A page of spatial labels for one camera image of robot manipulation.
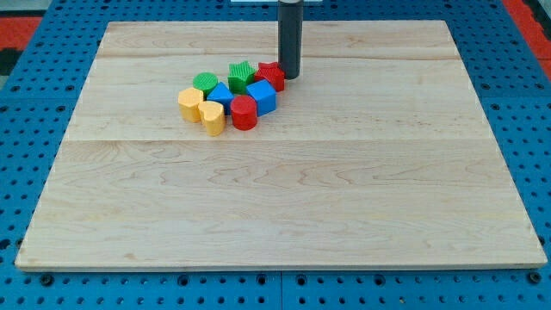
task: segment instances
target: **pile of blocks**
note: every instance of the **pile of blocks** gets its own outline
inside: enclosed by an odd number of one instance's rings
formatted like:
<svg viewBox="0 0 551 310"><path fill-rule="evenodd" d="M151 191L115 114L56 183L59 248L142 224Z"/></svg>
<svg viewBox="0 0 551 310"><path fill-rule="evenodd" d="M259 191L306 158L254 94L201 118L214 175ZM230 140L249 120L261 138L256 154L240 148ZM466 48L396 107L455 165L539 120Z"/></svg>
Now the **pile of blocks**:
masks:
<svg viewBox="0 0 551 310"><path fill-rule="evenodd" d="M276 93L285 90L285 73L277 62L258 63L257 70L244 61L230 64L227 82L228 86L210 72L198 74L193 87L178 94L182 118L200 121L213 137L224 131L226 115L237 129L250 130L258 116L276 110Z"/></svg>

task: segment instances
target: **blue cube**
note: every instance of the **blue cube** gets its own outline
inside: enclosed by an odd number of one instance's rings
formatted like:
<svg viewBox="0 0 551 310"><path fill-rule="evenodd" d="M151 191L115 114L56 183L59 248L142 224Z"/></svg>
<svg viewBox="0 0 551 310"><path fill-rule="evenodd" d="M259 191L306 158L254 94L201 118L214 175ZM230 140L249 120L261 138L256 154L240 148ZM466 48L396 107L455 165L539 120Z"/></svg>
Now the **blue cube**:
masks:
<svg viewBox="0 0 551 310"><path fill-rule="evenodd" d="M258 81L247 86L247 94L257 101L258 116L276 110L276 90L267 80Z"/></svg>
<svg viewBox="0 0 551 310"><path fill-rule="evenodd" d="M233 94L224 83L218 83L218 85L214 87L213 91L208 94L207 100L221 103L224 106L225 115L230 115L232 113L230 110L230 104L233 100Z"/></svg>

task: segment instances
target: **blue perforated surface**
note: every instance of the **blue perforated surface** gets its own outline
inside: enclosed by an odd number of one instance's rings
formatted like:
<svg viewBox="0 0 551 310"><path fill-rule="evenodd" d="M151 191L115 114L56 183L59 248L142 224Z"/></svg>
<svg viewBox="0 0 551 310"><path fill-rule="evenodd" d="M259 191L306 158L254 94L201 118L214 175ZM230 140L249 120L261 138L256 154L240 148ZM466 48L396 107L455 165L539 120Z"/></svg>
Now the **blue perforated surface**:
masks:
<svg viewBox="0 0 551 310"><path fill-rule="evenodd" d="M322 6L306 8L305 14L307 20L446 20L530 218L550 253L551 84L500 2L325 0ZM24 274L14 267L18 240L109 21L275 18L274 7L236 7L227 0L53 1L0 92L0 308L550 308L548 267L407 273L53 274L53 278Z"/></svg>

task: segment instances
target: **wood grain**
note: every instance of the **wood grain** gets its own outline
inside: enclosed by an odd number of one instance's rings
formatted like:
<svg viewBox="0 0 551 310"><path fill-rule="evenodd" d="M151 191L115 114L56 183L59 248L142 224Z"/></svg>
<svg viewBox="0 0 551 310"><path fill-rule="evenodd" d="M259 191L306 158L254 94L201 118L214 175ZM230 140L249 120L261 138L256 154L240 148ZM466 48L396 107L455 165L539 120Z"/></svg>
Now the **wood grain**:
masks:
<svg viewBox="0 0 551 310"><path fill-rule="evenodd" d="M230 63L276 60L276 25L110 23L16 265L547 262L444 22L305 22L303 40L278 110L209 137L182 120L178 92L197 72L225 80Z"/></svg>

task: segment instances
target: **black pole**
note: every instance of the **black pole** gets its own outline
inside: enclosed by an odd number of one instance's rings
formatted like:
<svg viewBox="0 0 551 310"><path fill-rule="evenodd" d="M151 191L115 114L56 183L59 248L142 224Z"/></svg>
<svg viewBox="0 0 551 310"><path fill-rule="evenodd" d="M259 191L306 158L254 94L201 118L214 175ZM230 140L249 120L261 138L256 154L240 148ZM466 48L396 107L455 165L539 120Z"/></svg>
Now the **black pole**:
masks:
<svg viewBox="0 0 551 310"><path fill-rule="evenodd" d="M279 0L277 8L279 66L286 79L297 78L300 74L303 6L304 0Z"/></svg>

